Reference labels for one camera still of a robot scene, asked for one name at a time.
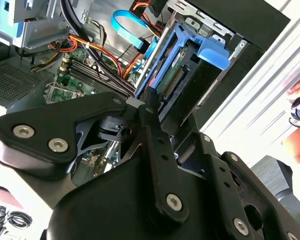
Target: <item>metal screw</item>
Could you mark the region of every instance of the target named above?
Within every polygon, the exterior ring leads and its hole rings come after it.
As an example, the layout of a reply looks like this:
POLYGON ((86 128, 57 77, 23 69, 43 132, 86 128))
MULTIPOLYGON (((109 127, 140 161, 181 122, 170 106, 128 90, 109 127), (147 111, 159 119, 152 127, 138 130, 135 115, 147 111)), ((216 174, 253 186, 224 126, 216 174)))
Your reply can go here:
POLYGON ((27 125, 16 126, 12 131, 16 137, 21 139, 28 139, 35 135, 35 130, 27 125))
POLYGON ((170 193, 168 196, 166 196, 166 203, 169 205, 170 208, 177 212, 179 212, 182 209, 182 202, 180 198, 173 193, 170 193))
POLYGON ((48 146, 55 153, 64 153, 69 147, 68 143, 61 138, 51 139, 48 146))
POLYGON ((151 114, 154 113, 154 111, 153 111, 151 108, 149 108, 149 107, 147 107, 145 110, 146 110, 147 112, 151 113, 151 114))
POLYGON ((208 136, 206 136, 206 135, 204 135, 204 140, 206 140, 207 142, 210 142, 210 141, 211 141, 210 137, 208 137, 208 136))
POLYGON ((231 154, 230 156, 231 156, 231 158, 232 158, 233 160, 235 160, 236 162, 238 161, 237 156, 235 156, 235 155, 233 155, 233 154, 231 154))
POLYGON ((235 218, 233 220, 235 228, 238 230, 239 233, 241 233, 243 236, 249 235, 249 230, 247 225, 239 218, 235 218))
POLYGON ((116 104, 122 104, 122 101, 118 98, 112 98, 112 100, 116 103, 116 104))
POLYGON ((296 236, 293 235, 291 232, 288 232, 287 235, 288 235, 289 240, 298 240, 298 239, 296 238, 296 236))

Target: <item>black cable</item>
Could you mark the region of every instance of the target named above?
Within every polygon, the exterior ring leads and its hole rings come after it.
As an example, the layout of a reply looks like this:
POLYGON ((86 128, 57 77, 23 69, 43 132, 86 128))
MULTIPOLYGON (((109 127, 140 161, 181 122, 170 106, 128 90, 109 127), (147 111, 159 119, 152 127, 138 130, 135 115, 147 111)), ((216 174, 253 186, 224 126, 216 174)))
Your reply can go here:
POLYGON ((290 123, 292 126, 296 127, 296 128, 300 128, 299 125, 296 125, 296 124, 294 124, 294 123, 292 122, 292 119, 293 119, 293 118, 289 117, 289 123, 290 123))
POLYGON ((27 229, 32 224, 32 218, 21 211, 13 211, 7 218, 8 222, 17 229, 27 229))
MULTIPOLYGON (((69 2, 69 0, 59 0, 59 3, 60 3, 61 12, 62 12, 65 20, 67 21, 67 23, 70 25, 70 27, 74 31, 74 33, 77 36, 79 36, 80 38, 82 38, 83 40, 89 42, 90 41, 89 37, 88 37, 87 33, 85 32, 85 30, 83 29, 83 27, 80 27, 79 25, 77 25, 75 23, 75 20, 78 21, 78 18, 75 15, 72 5, 69 2)), ((86 48, 84 44, 81 44, 81 45, 87 51, 87 53, 91 56, 91 58, 98 64, 98 66, 103 70, 103 72, 107 75, 107 77, 110 80, 112 80, 117 85, 119 85, 129 95, 134 96, 135 88, 133 87, 132 84, 127 84, 122 77, 114 74, 112 72, 112 70, 103 62, 102 58, 100 58, 100 56, 97 54, 97 52, 95 50, 86 48)))
POLYGON ((47 50, 42 50, 42 51, 37 51, 37 52, 31 52, 31 53, 24 53, 25 51, 23 51, 23 53, 20 53, 20 48, 17 46, 14 46, 14 49, 16 51, 16 53, 21 57, 21 58, 29 58, 29 57, 36 57, 36 56, 40 56, 40 55, 45 55, 45 54, 50 54, 53 53, 55 50, 54 49, 47 49, 47 50))
MULTIPOLYGON (((148 38, 152 38, 153 37, 153 34, 152 35, 150 35, 150 36, 146 36, 146 37, 144 37, 144 39, 148 39, 148 38)), ((120 58, 122 58, 125 54, 126 54, 126 52, 128 52, 128 50, 130 49, 132 47, 132 44, 130 44, 129 46, 128 46, 128 48, 117 58, 118 60, 120 59, 120 58)))
POLYGON ((164 15, 162 14, 162 12, 160 13, 160 15, 161 15, 161 20, 162 20, 162 26, 164 26, 164 25, 165 25, 165 22, 164 22, 164 15))
POLYGON ((128 48, 117 58, 118 60, 120 59, 120 58, 122 58, 125 54, 126 54, 126 52, 128 52, 128 50, 130 49, 132 47, 132 44, 130 44, 129 46, 128 46, 128 48))

